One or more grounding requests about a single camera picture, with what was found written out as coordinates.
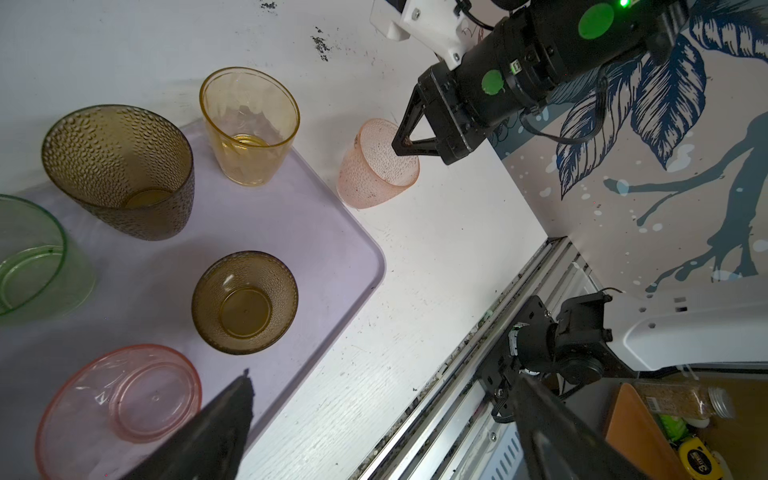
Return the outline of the brown textured short glass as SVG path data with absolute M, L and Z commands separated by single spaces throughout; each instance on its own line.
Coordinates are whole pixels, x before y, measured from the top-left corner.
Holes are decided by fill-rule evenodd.
M 210 346 L 249 355 L 276 343 L 292 325 L 299 290 L 290 269 L 261 251 L 241 251 L 211 265 L 191 302 L 194 326 Z

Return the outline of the pink clear glass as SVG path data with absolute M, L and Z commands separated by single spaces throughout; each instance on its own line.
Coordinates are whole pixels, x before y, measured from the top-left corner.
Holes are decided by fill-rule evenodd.
M 201 408 L 193 364 L 157 344 L 110 352 L 80 369 L 40 420 L 35 459 L 44 479 L 120 479 Z

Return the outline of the lilac plastic tray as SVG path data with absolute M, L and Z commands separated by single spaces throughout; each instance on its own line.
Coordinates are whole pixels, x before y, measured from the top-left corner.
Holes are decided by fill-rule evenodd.
M 122 347 L 160 344 L 196 368 L 205 401 L 247 373 L 255 390 L 248 439 L 255 442 L 381 283 L 375 241 L 308 165 L 291 152 L 260 187 L 220 170 L 201 122 L 184 128 L 194 154 L 195 195 L 185 228 L 163 241 L 123 234 L 51 183 L 22 197 L 48 210 L 73 236 L 96 274 L 88 299 L 70 313 L 1 329 L 1 475 L 35 479 L 35 438 L 56 392 L 82 367 Z M 222 353 L 198 334 L 196 284 L 217 260 L 263 251 L 293 274 L 297 314 L 273 345 Z

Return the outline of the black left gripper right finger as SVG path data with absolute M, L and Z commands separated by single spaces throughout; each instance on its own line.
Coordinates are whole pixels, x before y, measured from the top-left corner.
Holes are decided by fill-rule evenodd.
M 531 479 L 645 479 L 538 381 L 521 376 L 511 394 Z

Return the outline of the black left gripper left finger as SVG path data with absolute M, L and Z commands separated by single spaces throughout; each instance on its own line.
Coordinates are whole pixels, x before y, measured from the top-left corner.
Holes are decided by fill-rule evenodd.
M 127 479 L 234 479 L 253 419 L 253 384 L 244 371 Z

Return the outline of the yellow clear glass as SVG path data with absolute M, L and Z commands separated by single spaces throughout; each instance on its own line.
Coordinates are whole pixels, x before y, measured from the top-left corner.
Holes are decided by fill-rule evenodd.
M 268 183 L 300 127 L 301 113 L 292 93 L 259 70 L 227 67 L 203 81 L 199 103 L 224 175 L 243 186 Z

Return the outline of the brown textured tall glass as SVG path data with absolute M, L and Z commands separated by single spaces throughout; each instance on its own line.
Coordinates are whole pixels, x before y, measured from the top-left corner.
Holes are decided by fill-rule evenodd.
M 112 228 L 161 241 L 186 226 L 194 156 L 181 130 L 149 110 L 104 104 L 58 120 L 41 146 L 52 183 Z

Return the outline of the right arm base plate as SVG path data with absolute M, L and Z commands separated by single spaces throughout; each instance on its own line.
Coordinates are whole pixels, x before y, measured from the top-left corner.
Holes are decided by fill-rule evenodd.
M 514 421 L 511 394 L 520 375 L 538 381 L 560 376 L 574 387 L 606 375 L 611 334 L 603 327 L 603 313 L 609 299 L 604 293 L 570 298 L 557 317 L 537 295 L 524 301 L 476 373 L 496 422 Z

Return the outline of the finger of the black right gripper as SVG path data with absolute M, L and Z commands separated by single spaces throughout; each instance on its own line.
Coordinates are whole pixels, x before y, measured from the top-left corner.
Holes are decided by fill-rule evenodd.
M 433 87 L 418 84 L 414 87 L 406 106 L 403 119 L 392 141 L 392 148 L 398 156 L 439 157 L 436 132 L 440 126 L 439 94 Z M 433 131 L 429 138 L 414 138 L 418 124 L 425 120 Z

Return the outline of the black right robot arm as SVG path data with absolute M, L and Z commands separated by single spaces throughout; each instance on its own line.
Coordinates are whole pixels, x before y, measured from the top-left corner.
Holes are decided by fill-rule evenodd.
M 650 54 L 671 55 L 690 18 L 690 1 L 501 1 L 508 17 L 463 54 L 449 53 L 413 89 L 392 148 L 399 156 L 438 156 L 447 165 L 473 152 L 504 120 L 524 129 L 561 84 L 591 70 L 596 120 L 563 145 L 592 140 L 605 121 L 610 65 Z

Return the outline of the pink frosted glass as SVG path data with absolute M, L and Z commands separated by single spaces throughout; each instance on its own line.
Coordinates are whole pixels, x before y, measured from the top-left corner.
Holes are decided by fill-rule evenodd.
M 413 186 L 420 175 L 417 156 L 398 156 L 392 148 L 397 126 L 374 118 L 366 121 L 345 154 L 337 182 L 342 201 L 355 209 L 387 202 Z

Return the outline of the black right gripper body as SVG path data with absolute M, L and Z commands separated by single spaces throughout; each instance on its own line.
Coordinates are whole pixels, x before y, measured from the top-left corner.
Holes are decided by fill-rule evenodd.
M 489 128 L 473 117 L 460 95 L 456 75 L 444 62 L 432 65 L 419 77 L 417 91 L 434 133 L 436 155 L 445 165 L 466 158 L 487 139 Z

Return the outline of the clear green glass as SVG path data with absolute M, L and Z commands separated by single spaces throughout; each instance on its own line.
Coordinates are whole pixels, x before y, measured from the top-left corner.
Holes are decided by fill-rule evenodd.
M 96 283 L 83 251 L 46 209 L 1 197 L 1 323 L 19 324 L 65 314 Z

